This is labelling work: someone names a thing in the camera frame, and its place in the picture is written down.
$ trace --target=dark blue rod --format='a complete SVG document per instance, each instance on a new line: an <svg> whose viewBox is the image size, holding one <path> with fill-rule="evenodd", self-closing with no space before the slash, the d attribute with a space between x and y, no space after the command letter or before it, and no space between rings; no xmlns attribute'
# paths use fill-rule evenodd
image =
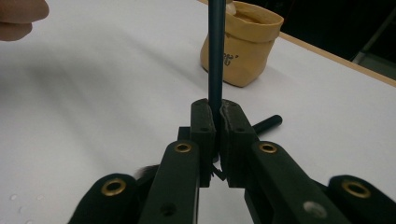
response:
<svg viewBox="0 0 396 224"><path fill-rule="evenodd" d="M225 0L209 0L209 106L219 130L222 105Z"/></svg>

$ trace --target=small hole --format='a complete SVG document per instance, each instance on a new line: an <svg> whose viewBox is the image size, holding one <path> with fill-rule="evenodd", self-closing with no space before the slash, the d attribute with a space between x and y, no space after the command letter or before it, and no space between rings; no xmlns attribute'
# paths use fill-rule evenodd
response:
<svg viewBox="0 0 396 224"><path fill-rule="evenodd" d="M126 183L120 178L107 180L102 186L102 194L106 196L115 196L122 193L126 188Z"/></svg>
<svg viewBox="0 0 396 224"><path fill-rule="evenodd" d="M111 183L109 185L107 185L107 190L116 190L119 189L121 187L120 183Z"/></svg>
<svg viewBox="0 0 396 224"><path fill-rule="evenodd" d="M277 152L277 148L270 144L261 144L260 150L266 153L275 153Z"/></svg>
<svg viewBox="0 0 396 224"><path fill-rule="evenodd" d="M164 217L171 217L175 214L177 208L174 203L164 203L163 206L161 206L160 211Z"/></svg>
<svg viewBox="0 0 396 224"><path fill-rule="evenodd" d="M178 152L189 152L191 150L191 146L188 144L179 144L175 148Z"/></svg>
<svg viewBox="0 0 396 224"><path fill-rule="evenodd" d="M371 196L371 191L366 187L364 187L363 184L357 181L345 180L342 183L342 187L346 192L358 198L366 199Z"/></svg>
<svg viewBox="0 0 396 224"><path fill-rule="evenodd" d="M319 203L315 202L305 202L303 208L306 213L314 218L324 219L327 217L326 209Z"/></svg>

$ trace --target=white table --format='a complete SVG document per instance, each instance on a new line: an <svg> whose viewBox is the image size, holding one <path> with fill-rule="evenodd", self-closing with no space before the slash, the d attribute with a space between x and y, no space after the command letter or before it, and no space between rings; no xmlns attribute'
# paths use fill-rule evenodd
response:
<svg viewBox="0 0 396 224"><path fill-rule="evenodd" d="M207 6L190 0L49 1L21 41L0 43L0 223L66 223L99 178L161 161L207 97ZM278 38L263 74L227 84L262 140L326 184L355 175L396 200L396 89ZM251 223L241 189L214 178L199 223Z"/></svg>

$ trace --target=hand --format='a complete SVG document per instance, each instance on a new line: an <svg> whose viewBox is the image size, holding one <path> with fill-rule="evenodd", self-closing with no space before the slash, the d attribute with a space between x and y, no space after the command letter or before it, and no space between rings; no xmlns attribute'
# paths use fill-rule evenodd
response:
<svg viewBox="0 0 396 224"><path fill-rule="evenodd" d="M0 40L14 41L32 31L32 22L49 15L45 0L0 0Z"/></svg>

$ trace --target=tan paper bag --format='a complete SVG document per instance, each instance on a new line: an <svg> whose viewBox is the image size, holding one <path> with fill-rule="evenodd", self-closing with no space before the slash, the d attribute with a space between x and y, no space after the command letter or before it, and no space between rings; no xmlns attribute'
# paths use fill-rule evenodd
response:
<svg viewBox="0 0 396 224"><path fill-rule="evenodd" d="M245 87L264 70L267 58L279 36L283 18L255 5L233 1L236 14L226 13L223 79ZM207 71L208 37L201 49L201 65Z"/></svg>

